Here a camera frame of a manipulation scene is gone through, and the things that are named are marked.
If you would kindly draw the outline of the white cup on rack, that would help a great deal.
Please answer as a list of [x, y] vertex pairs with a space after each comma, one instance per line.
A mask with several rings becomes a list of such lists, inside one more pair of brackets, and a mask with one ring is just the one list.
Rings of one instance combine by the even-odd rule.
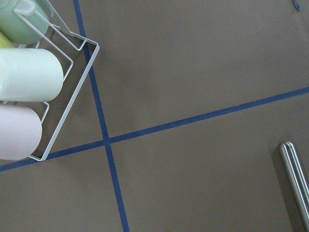
[[64, 82], [57, 57], [45, 49], [2, 48], [0, 50], [0, 100], [48, 102]]

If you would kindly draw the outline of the yellow cup on rack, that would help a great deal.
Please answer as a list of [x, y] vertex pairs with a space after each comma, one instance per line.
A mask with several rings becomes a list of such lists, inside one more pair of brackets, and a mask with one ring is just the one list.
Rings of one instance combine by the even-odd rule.
[[11, 41], [0, 32], [0, 48], [15, 48]]

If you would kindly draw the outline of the mint green cup on rack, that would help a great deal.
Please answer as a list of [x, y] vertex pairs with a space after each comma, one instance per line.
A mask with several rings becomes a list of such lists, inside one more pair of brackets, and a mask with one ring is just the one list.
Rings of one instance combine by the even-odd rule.
[[0, 2], [0, 31], [16, 44], [32, 44], [42, 38], [15, 12], [22, 9], [22, 16], [42, 34], [48, 30], [48, 15], [35, 0], [2, 0]]

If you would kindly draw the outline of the pink cup on rack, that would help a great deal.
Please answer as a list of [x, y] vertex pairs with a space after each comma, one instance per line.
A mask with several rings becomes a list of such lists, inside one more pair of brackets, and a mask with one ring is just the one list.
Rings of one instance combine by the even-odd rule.
[[0, 158], [22, 160], [38, 147], [42, 137], [39, 116], [24, 106], [0, 105]]

